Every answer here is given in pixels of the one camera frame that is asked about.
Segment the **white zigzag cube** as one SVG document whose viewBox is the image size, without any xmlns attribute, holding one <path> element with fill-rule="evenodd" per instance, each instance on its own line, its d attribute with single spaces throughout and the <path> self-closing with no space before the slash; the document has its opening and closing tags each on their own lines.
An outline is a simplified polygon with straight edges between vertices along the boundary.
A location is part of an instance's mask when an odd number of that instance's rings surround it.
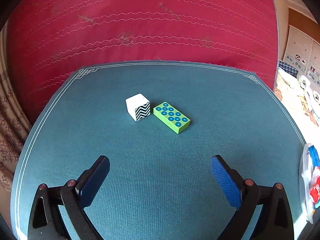
<svg viewBox="0 0 320 240">
<path fill-rule="evenodd" d="M 143 94 L 136 94 L 125 100 L 129 115 L 135 121 L 144 119 L 151 114 L 150 101 Z"/>
</svg>

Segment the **clear plastic bowl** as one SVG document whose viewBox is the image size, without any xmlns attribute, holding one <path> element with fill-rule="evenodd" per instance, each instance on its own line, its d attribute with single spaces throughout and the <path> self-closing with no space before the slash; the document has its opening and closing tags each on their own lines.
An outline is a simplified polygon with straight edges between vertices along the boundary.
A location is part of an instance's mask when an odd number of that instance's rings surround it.
<svg viewBox="0 0 320 240">
<path fill-rule="evenodd" d="M 303 148 L 303 154 L 300 159 L 299 164 L 299 196 L 302 206 L 302 211 L 306 215 L 306 220 L 311 224 L 314 223 L 314 215 L 316 210 L 319 208 L 319 202 L 315 205 L 313 204 L 310 194 L 309 187 L 311 183 L 312 173 L 314 167 L 312 165 L 312 160 L 309 155 L 308 148 L 313 145 L 307 143 Z"/>
</svg>

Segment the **green dotted block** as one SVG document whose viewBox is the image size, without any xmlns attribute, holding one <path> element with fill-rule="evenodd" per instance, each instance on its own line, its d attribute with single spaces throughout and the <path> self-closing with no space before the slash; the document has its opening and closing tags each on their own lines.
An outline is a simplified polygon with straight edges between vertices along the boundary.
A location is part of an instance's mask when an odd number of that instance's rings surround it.
<svg viewBox="0 0 320 240">
<path fill-rule="evenodd" d="M 155 106 L 153 114 L 176 134 L 180 134 L 191 123 L 188 117 L 167 102 Z"/>
</svg>

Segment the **teal table mat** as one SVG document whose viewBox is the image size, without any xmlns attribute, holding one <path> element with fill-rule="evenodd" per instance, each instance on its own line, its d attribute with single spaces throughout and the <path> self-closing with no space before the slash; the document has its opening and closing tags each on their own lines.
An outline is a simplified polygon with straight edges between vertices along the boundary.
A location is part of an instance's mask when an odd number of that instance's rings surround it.
<svg viewBox="0 0 320 240">
<path fill-rule="evenodd" d="M 139 121 L 125 102 L 136 94 L 151 104 Z M 163 102 L 191 120 L 180 134 L 153 114 Z M 257 184 L 282 183 L 297 222 L 304 144 L 254 74 L 190 62 L 81 69 L 53 95 L 25 142 L 12 185 L 12 229 L 26 237 L 38 185 L 76 179 L 101 155 L 110 171 L 86 213 L 104 239 L 216 239 L 235 211 L 210 171 L 216 154 Z"/>
</svg>

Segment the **red white snack packet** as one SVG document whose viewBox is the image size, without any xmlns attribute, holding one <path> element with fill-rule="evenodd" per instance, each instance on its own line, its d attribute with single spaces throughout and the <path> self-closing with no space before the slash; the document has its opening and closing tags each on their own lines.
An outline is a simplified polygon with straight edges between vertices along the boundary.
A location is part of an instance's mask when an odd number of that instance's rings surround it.
<svg viewBox="0 0 320 240">
<path fill-rule="evenodd" d="M 316 166 L 312 173 L 311 183 L 309 187 L 309 194 L 313 204 L 319 202 L 319 167 Z"/>
</svg>

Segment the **floral bed sheet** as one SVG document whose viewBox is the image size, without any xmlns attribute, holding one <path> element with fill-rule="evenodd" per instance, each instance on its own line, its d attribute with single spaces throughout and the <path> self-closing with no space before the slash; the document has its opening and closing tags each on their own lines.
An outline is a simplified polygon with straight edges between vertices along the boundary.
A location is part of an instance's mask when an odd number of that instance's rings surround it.
<svg viewBox="0 0 320 240">
<path fill-rule="evenodd" d="M 319 117 L 308 105 L 298 79 L 279 68 L 274 93 L 292 116 L 306 142 L 319 149 Z"/>
</svg>

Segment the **beige patterned curtain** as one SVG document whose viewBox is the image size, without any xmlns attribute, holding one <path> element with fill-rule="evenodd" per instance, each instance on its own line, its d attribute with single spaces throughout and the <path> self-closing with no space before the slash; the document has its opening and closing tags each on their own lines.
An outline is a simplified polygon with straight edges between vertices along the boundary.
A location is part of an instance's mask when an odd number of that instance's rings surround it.
<svg viewBox="0 0 320 240">
<path fill-rule="evenodd" d="M 23 113 L 9 80 L 7 63 L 7 25 L 1 29 L 0 65 L 0 159 L 1 159 L 1 215 L 8 227 L 10 220 L 10 197 L 13 177 L 23 144 L 31 125 Z"/>
</svg>

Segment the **white wardrobe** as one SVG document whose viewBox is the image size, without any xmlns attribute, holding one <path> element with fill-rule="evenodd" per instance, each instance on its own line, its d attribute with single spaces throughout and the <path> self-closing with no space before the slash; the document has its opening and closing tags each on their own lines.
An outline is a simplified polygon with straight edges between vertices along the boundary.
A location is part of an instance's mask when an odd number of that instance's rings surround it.
<svg viewBox="0 0 320 240">
<path fill-rule="evenodd" d="M 311 89 L 319 93 L 319 43 L 295 27 L 289 26 L 283 61 L 298 70 L 310 81 Z"/>
</svg>

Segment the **checkered blue cloth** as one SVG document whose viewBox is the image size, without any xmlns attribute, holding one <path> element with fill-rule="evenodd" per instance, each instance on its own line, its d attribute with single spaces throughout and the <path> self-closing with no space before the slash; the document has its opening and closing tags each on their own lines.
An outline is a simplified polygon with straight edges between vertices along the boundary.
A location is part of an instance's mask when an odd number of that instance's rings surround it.
<svg viewBox="0 0 320 240">
<path fill-rule="evenodd" d="M 287 74 L 290 74 L 293 77 L 297 78 L 298 70 L 295 67 L 289 65 L 288 63 L 279 60 L 279 68 L 281 68 Z"/>
</svg>

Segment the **blue snack packet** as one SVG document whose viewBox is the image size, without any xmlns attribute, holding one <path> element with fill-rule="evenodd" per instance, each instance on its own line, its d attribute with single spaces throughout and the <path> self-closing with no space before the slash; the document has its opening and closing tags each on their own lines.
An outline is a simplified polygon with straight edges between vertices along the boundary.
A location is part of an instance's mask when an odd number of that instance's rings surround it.
<svg viewBox="0 0 320 240">
<path fill-rule="evenodd" d="M 318 155 L 318 152 L 315 148 L 315 146 L 311 145 L 309 148 L 308 148 L 308 151 L 309 151 L 309 155 L 311 157 L 311 160 L 312 160 L 312 165 L 313 167 L 320 167 L 320 160 L 319 160 L 319 155 Z"/>
</svg>

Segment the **red quilted mattress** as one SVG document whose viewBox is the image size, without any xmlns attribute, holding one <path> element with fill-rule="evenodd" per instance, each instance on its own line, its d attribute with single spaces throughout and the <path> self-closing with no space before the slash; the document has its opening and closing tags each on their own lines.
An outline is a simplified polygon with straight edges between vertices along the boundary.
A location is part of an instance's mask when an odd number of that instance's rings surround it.
<svg viewBox="0 0 320 240">
<path fill-rule="evenodd" d="M 10 81 L 35 122 L 84 66 L 135 60 L 217 64 L 274 87 L 273 0 L 22 0 L 9 18 Z"/>
</svg>

